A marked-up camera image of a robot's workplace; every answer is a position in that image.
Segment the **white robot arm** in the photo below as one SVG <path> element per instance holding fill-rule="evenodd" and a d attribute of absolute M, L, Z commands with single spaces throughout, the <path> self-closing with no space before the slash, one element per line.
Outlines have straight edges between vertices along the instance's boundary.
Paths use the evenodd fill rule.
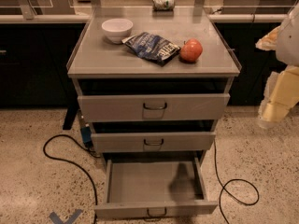
<path fill-rule="evenodd" d="M 286 64 L 267 79 L 258 111 L 258 124 L 269 129 L 280 123 L 299 103 L 299 4 L 289 12 L 277 28 L 260 38 L 256 47 L 273 50 L 276 58 Z"/>

